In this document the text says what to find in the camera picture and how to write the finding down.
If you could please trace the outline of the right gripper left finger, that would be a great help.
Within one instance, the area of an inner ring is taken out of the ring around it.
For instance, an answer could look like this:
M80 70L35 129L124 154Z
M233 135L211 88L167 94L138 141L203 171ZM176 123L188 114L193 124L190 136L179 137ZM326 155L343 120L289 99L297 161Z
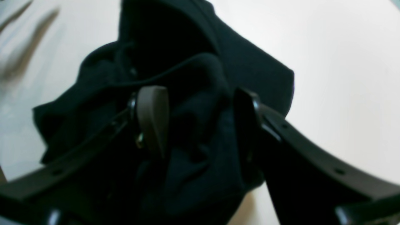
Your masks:
M166 87L144 86L101 130L47 166L1 186L2 225L128 224L135 161L165 159Z

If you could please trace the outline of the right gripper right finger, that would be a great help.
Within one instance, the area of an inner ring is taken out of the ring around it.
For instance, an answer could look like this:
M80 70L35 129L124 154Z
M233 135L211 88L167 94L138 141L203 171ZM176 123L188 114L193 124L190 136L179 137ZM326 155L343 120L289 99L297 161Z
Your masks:
M281 225L398 225L399 185L329 154L252 91L237 88L240 158L266 182Z

